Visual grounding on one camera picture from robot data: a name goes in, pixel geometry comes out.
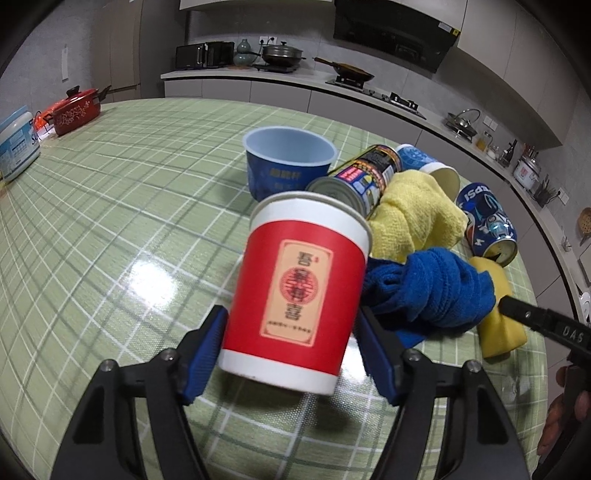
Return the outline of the person's right hand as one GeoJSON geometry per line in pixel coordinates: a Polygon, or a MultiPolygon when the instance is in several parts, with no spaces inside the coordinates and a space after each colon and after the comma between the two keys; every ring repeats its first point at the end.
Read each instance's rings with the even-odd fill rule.
{"type": "MultiPolygon", "coordinates": [[[[565,415],[566,407],[564,394],[556,397],[548,408],[548,415],[537,447],[537,455],[546,455],[558,438],[561,430],[562,417],[565,415]]],[[[590,416],[590,395],[582,391],[577,397],[574,413],[579,421],[584,421],[590,416]]]]}

